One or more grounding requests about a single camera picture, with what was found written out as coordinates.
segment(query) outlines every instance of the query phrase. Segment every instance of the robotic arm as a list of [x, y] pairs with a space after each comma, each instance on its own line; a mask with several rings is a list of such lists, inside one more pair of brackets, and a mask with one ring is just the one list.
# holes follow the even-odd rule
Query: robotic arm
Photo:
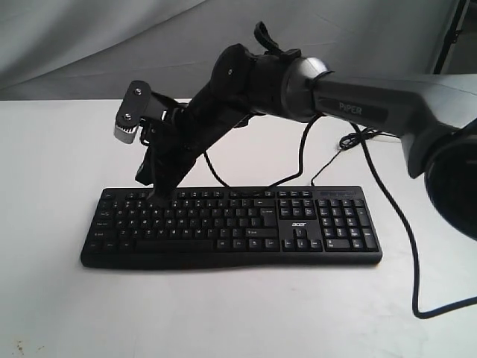
[[298, 49], [282, 51], [262, 22], [254, 34], [265, 54], [230, 46], [188, 105], [131, 83], [115, 136], [132, 143], [142, 127], [148, 149], [136, 180], [154, 185], [152, 200], [167, 199], [200, 155], [253, 116], [307, 123], [330, 115], [397, 135], [411, 178], [425, 172], [437, 211], [477, 239], [477, 75], [347, 77]]

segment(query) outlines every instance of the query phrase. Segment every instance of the gray backdrop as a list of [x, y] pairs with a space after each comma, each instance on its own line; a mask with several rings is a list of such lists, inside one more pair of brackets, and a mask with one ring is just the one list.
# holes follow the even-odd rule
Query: gray backdrop
[[0, 99], [193, 96], [265, 21], [285, 49], [348, 73], [430, 72], [457, 0], [0, 0]]

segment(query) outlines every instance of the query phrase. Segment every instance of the white table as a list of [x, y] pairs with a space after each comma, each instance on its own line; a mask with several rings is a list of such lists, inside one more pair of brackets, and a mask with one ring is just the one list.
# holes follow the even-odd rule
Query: white table
[[[144, 148], [113, 138], [118, 106], [0, 102], [0, 357], [475, 356], [477, 307], [429, 321], [411, 314], [408, 238], [359, 148], [338, 157], [318, 183], [363, 187], [384, 252], [377, 267], [83, 268], [79, 253], [101, 190], [139, 186]], [[230, 184], [265, 185], [296, 171], [303, 127], [255, 118], [210, 157]], [[306, 144], [306, 172], [292, 184], [308, 184], [350, 131], [322, 118]], [[369, 146], [417, 237], [421, 307], [477, 293], [477, 243], [434, 211], [422, 178], [407, 177], [399, 144]], [[217, 183], [200, 158], [182, 185]]]

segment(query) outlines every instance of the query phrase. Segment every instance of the space bar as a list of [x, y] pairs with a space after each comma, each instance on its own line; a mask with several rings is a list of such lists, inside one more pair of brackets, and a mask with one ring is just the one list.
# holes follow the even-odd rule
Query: space bar
[[136, 243], [136, 252], [143, 254], [156, 252], [209, 252], [212, 250], [212, 240], [138, 241]]

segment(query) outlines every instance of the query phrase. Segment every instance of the black keyboard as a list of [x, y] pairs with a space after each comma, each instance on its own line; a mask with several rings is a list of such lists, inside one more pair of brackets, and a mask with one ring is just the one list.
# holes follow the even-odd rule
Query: black keyboard
[[86, 267], [207, 269], [376, 264], [382, 258], [359, 186], [105, 189], [83, 250]]

